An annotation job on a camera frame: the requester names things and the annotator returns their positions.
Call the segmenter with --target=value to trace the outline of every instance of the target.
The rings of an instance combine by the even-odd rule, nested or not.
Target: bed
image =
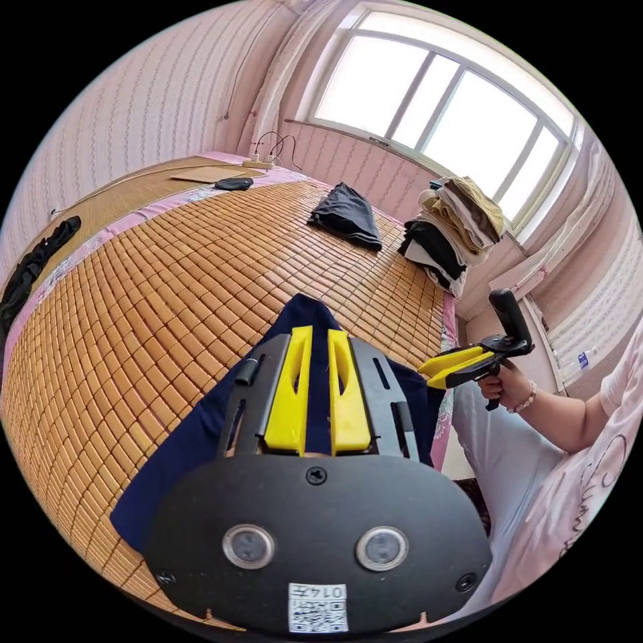
[[[293,295],[322,300],[345,330],[412,368],[455,345],[453,298],[399,255],[395,219],[375,210],[374,254],[305,225],[331,186],[302,174],[256,173],[245,192],[170,178],[242,160],[170,161],[69,208],[62,218],[77,214],[82,227],[35,283],[1,365],[0,419],[43,510],[94,570],[170,612],[109,514]],[[448,393],[431,452],[438,470],[451,409]]]

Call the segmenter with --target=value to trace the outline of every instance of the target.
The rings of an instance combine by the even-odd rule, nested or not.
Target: hand
[[[506,409],[515,409],[531,395],[531,383],[522,371],[508,360],[500,366],[497,376],[489,375],[478,382],[482,396],[488,400],[500,397]]]

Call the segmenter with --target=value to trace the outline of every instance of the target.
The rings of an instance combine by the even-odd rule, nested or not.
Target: black folded clothes
[[[408,221],[404,226],[407,231],[398,250],[402,256],[409,249],[411,241],[415,241],[451,279],[456,280],[466,270],[466,266],[458,262],[453,246],[434,225],[426,221]],[[438,279],[444,281],[446,288],[449,287],[449,282],[438,270],[432,272],[439,275]]]
[[[80,230],[80,218],[63,221],[47,239],[40,243],[18,264],[7,282],[0,301],[0,377],[5,341],[13,320],[27,303],[31,287],[47,262]]]
[[[307,223],[355,245],[379,251],[382,240],[368,201],[345,183],[335,186],[312,211]]]

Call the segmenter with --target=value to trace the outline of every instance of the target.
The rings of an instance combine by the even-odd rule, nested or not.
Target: windowsill
[[[390,145],[384,145],[383,143],[379,143],[378,141],[373,141],[371,139],[364,138],[363,136],[359,136],[357,134],[353,134],[353,132],[346,131],[345,129],[339,129],[337,127],[330,127],[329,125],[321,125],[320,123],[310,123],[309,121],[298,121],[295,119],[283,119],[284,123],[292,123],[293,125],[304,125],[306,127],[316,127],[317,129],[323,129],[326,130],[327,132],[333,132],[335,134],[341,134],[343,136],[349,136],[352,139],[355,139],[357,141],[361,141],[363,143],[367,143],[369,145],[372,145],[373,147],[378,147],[379,149],[383,149],[390,154],[393,154],[394,156],[397,156],[398,158],[408,161],[409,163],[412,163],[416,167],[419,167],[420,169],[425,170],[426,172],[430,172],[435,180],[438,180],[440,178],[440,174],[432,167],[429,167],[428,165],[421,163],[417,159],[414,159],[411,156],[408,156],[407,154],[404,154],[403,152],[400,152],[399,150],[395,149],[394,147],[391,147]]]

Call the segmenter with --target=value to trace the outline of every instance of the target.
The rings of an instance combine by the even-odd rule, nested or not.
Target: pink shirt
[[[643,420],[643,319],[614,372],[603,380],[609,417],[589,448],[565,456],[538,490],[514,541],[492,603],[524,589],[576,542],[603,506]]]

